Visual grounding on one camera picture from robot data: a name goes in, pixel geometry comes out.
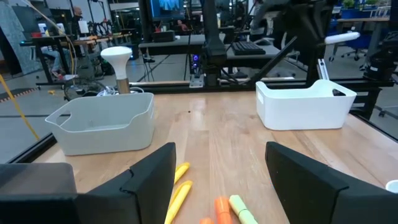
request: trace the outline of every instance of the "white lamp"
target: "white lamp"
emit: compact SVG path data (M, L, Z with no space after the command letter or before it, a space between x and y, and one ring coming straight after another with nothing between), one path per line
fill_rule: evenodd
M126 64L131 54L132 51L128 47L110 47L101 51L101 57L108 61L114 69L119 94L130 93Z

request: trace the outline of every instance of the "white storage basket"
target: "white storage basket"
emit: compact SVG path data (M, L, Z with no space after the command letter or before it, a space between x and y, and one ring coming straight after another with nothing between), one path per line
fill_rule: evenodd
M61 114L70 113L62 124ZM154 95L77 98L45 119L65 155L139 150L154 133Z
M338 90L345 96L334 96ZM257 113L273 130L341 128L356 93L329 80L317 80L310 88L270 90L256 83Z

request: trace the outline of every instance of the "concrete floor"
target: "concrete floor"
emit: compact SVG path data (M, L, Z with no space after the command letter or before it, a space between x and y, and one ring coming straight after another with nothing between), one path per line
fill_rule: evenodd
M325 58L331 55L332 47L326 48ZM358 62L353 60L353 56L349 58L341 58L340 55L349 51L349 48L339 48L335 61L330 63L326 60L327 68L330 77L361 77L362 72L359 71L359 66L363 63L363 58ZM163 60L166 56L155 56L156 63L151 65L154 67L157 63ZM305 72L284 63L281 67L286 67L296 71L297 78L305 78ZM183 80L183 73L185 69L185 55L170 55L153 71L155 81L172 81ZM144 74L144 66L142 59L128 62L127 76L131 82L136 82ZM13 90L16 88L35 88L36 82L45 82L44 72L35 72L30 75L25 75L20 78L8 80L6 83L8 87ZM114 76L105 77L101 81L105 85L115 85ZM55 90L55 95L49 95L48 90ZM0 93L3 93L4 88L0 86ZM385 88L381 91L377 105L380 107L398 105L398 86L392 88ZM53 113L56 109L66 103L63 100L63 90L59 86L42 86L39 91L34 91L24 96L17 97L17 102L25 115L42 115L39 118L28 118L37 134L42 137L49 133L49 129L44 119L48 114ZM35 138L24 124L21 118L2 118L1 116L15 116L18 115L12 101L0 103L0 162L7 162L9 159L16 156L18 153L25 150L27 147L35 143ZM379 127L398 137L398 121L394 118L381 118L378 116L378 111L375 110L371 118Z

